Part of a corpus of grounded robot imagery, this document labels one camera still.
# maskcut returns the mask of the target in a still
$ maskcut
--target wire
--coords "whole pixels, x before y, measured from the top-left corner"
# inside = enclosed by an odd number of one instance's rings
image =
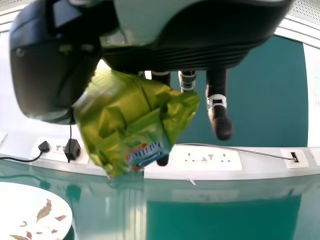
[[[230,147],[230,146],[219,146],[219,145],[205,144],[205,143],[180,143],[178,145],[207,146],[207,147],[214,147],[214,148],[219,148],[219,149],[235,150],[235,151],[249,153],[249,154],[263,155],[263,156],[276,158],[276,159],[286,159],[286,160],[293,160],[293,161],[295,160],[294,158],[290,158],[290,157],[277,156],[277,155],[267,154],[267,153],[263,153],[263,152],[250,151],[250,150],[245,150],[245,149]]]
[[[40,178],[34,175],[30,174],[19,174],[19,175],[11,175],[11,176],[0,176],[0,179],[15,179],[15,178],[31,178],[31,179],[36,179],[40,183],[43,182]]]
[[[70,138],[69,138],[69,154],[71,153],[71,139],[72,139],[72,127],[71,127],[71,121],[70,121]]]
[[[0,160],[7,159],[7,160],[13,160],[16,162],[20,162],[20,163],[31,163],[31,162],[38,160],[42,156],[43,153],[44,153],[43,151],[40,151],[40,154],[36,158],[30,159],[30,160],[23,160],[23,159],[19,159],[19,158],[15,158],[15,157],[10,157],[10,156],[0,157]]]

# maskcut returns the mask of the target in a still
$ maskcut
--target power cord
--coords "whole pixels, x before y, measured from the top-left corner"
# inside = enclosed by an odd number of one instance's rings
[[[0,157],[0,160],[6,159],[6,160],[13,160],[13,161],[20,162],[20,163],[31,163],[31,162],[38,160],[42,156],[43,153],[48,153],[50,151],[50,146],[47,141],[44,141],[43,143],[41,143],[38,146],[38,148],[40,150],[40,154],[34,159],[24,160],[24,159],[19,159],[19,158],[15,158],[15,157],[4,156],[4,157]]]

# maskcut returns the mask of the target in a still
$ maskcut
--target usb port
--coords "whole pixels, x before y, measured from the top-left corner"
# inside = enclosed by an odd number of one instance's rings
[[[290,152],[295,163],[299,163],[298,157],[294,151]]]

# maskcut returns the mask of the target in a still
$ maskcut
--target black cable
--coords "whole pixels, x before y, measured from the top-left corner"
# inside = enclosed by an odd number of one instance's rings
[[[71,128],[71,121],[70,121],[70,138],[69,138],[69,153],[71,153],[71,139],[72,139],[72,128]]]
[[[40,154],[36,158],[30,159],[30,160],[23,160],[23,159],[19,159],[19,158],[15,158],[15,157],[10,157],[10,156],[0,157],[0,160],[8,159],[8,160],[13,160],[13,161],[20,162],[20,163],[31,163],[31,162],[38,160],[43,153],[44,153],[43,151],[40,151]]]

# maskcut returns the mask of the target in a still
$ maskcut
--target crumpled wrapper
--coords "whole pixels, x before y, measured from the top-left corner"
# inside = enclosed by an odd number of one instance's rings
[[[199,103],[196,92],[182,94],[155,80],[102,69],[74,116],[90,158],[115,177],[169,154]]]

